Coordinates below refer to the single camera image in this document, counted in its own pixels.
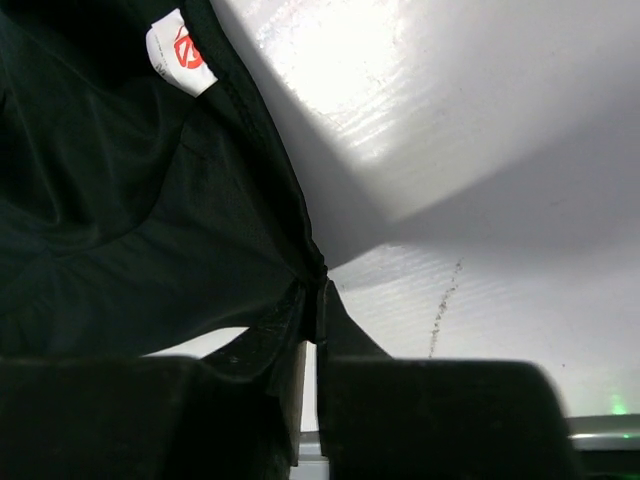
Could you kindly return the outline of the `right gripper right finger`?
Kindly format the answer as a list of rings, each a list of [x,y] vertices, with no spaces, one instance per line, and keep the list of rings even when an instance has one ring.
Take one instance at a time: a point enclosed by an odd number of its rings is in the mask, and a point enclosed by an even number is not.
[[[318,299],[317,414],[334,479],[579,479],[542,371],[519,361],[395,359]]]

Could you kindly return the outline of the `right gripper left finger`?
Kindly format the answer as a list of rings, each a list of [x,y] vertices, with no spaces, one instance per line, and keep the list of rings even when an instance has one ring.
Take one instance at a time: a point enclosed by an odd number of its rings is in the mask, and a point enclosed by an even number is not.
[[[306,290],[187,356],[1,364],[5,479],[285,479],[301,419]]]

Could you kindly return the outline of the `black t-shirt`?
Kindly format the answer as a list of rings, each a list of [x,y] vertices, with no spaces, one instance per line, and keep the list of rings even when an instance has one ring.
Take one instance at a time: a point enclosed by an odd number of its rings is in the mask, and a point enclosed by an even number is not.
[[[250,327],[325,273],[208,1],[1,5],[1,354],[143,355]]]

